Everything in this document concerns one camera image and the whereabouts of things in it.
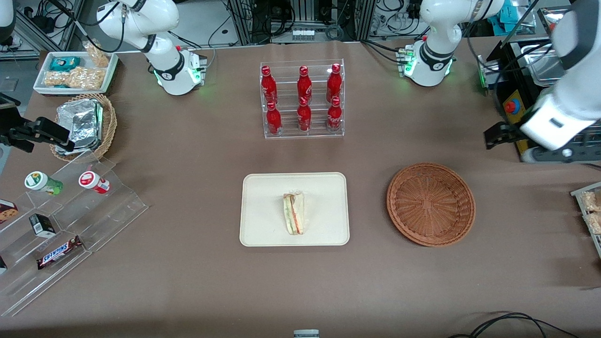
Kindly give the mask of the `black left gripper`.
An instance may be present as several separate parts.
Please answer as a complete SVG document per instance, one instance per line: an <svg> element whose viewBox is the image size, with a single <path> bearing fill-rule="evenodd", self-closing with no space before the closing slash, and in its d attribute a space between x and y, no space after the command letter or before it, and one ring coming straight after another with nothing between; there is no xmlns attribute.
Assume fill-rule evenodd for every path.
<svg viewBox="0 0 601 338"><path fill-rule="evenodd" d="M527 136L520 130L520 124L498 122L485 131L485 147L491 150L504 143L516 143L527 140Z"/></svg>

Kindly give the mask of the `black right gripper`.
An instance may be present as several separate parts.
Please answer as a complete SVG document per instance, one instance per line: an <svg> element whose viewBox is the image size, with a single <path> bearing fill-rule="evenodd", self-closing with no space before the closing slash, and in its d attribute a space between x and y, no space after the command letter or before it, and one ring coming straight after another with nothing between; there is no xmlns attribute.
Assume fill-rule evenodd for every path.
<svg viewBox="0 0 601 338"><path fill-rule="evenodd" d="M19 148L26 153L34 149L37 143L49 143L58 154L73 152L75 143L69 139L69 130L45 117L35 121L26 119L7 120L0 122L0 141L8 147Z"/></svg>

